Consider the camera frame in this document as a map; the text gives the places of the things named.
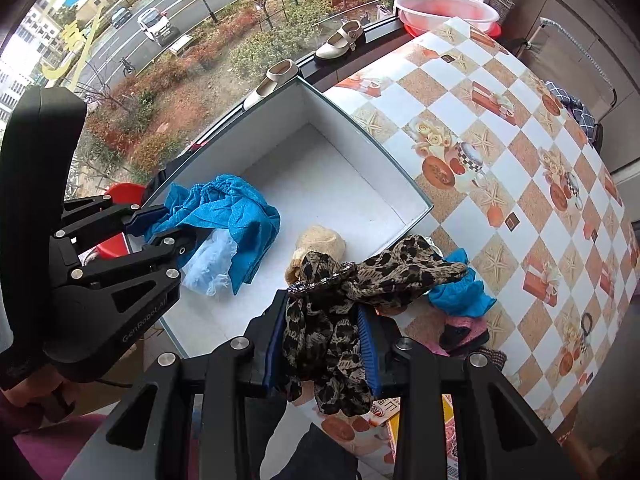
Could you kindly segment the person left hand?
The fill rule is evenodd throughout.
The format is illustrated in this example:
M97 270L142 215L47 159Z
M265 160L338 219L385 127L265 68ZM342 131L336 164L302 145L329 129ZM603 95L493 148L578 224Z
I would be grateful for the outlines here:
M48 422L60 422L73 413L78 385L65 379L52 365L46 365L2 394L18 408L35 405Z

